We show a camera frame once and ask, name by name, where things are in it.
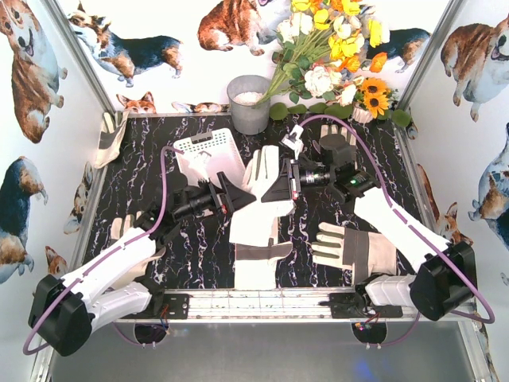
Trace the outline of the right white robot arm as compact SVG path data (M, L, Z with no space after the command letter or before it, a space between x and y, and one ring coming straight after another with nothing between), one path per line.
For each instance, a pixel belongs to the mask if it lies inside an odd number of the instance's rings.
M470 244L429 230L386 195L381 183L357 167L353 135L336 126L321 128L321 161L303 154L296 125L282 144L294 152L283 162L262 201L297 199L303 189L327 189L347 211L375 227L358 231L321 222L311 244L314 263L352 270L352 283L364 305L407 306L431 321L458 314L476 288Z

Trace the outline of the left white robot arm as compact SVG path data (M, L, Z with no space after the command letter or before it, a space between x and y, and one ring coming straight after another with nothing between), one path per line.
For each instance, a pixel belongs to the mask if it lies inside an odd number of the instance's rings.
M232 214L255 202L255 195L234 185L224 172L218 184L189 186L177 175L178 188L164 183L161 199L150 204L133 227L93 260L66 275L46 275L38 284L29 313L30 336L39 335L62 357L79 350L97 329L146 310L153 291L135 268L164 255L181 222L205 210Z

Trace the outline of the white work glove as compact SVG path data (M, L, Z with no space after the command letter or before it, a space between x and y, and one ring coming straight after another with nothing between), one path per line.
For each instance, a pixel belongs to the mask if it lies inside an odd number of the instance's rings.
M253 153L243 176L242 190L255 202L234 212L229 242L235 245L236 290L273 290L278 261L293 250L291 242L278 242L278 219L289 215L294 202L263 202L262 196L279 175L279 148L268 145Z

